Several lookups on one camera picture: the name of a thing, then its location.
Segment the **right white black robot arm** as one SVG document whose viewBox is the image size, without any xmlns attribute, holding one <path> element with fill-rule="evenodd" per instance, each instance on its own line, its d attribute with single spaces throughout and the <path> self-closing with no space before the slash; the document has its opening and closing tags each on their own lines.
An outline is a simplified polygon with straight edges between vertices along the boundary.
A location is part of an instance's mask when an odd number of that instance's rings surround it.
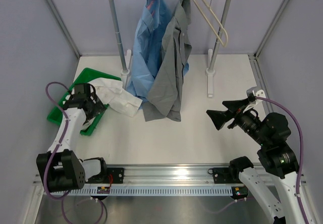
<svg viewBox="0 0 323 224">
<path fill-rule="evenodd" d="M 254 105 L 259 101 L 272 102 L 260 96 L 243 100 L 224 101 L 226 111 L 207 110 L 215 128 L 225 123 L 229 129 L 239 127 L 260 145 L 259 161 L 277 190 L 278 197 L 258 176 L 248 157 L 233 159 L 228 175 L 233 182 L 241 182 L 252 193 L 270 223 L 316 223 L 310 204 L 301 189 L 303 157 L 296 157 L 286 140 L 291 135 L 288 120 L 279 113 L 269 113 L 260 120 Z"/>
</svg>

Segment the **white shirt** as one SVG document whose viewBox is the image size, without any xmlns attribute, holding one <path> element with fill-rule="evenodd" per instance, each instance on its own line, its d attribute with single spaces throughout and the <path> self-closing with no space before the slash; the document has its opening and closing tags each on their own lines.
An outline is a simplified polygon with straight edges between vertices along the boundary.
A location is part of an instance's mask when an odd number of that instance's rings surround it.
<svg viewBox="0 0 323 224">
<path fill-rule="evenodd" d="M 123 88 L 123 82 L 114 79 L 97 78 L 89 82 L 95 89 L 99 100 L 113 110 L 134 117 L 142 100 Z"/>
</svg>

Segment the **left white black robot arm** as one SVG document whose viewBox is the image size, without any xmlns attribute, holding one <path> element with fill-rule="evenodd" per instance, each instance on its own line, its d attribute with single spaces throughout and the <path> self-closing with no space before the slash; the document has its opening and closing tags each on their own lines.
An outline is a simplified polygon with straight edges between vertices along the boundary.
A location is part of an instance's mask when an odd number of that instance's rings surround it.
<svg viewBox="0 0 323 224">
<path fill-rule="evenodd" d="M 47 195 L 82 189 L 89 180 L 103 183 L 108 178 L 102 157 L 80 160 L 74 150 L 82 130 L 88 128 L 106 108 L 89 83 L 76 84 L 58 106 L 63 118 L 56 138 L 46 153 L 36 158 L 36 165 Z"/>
</svg>

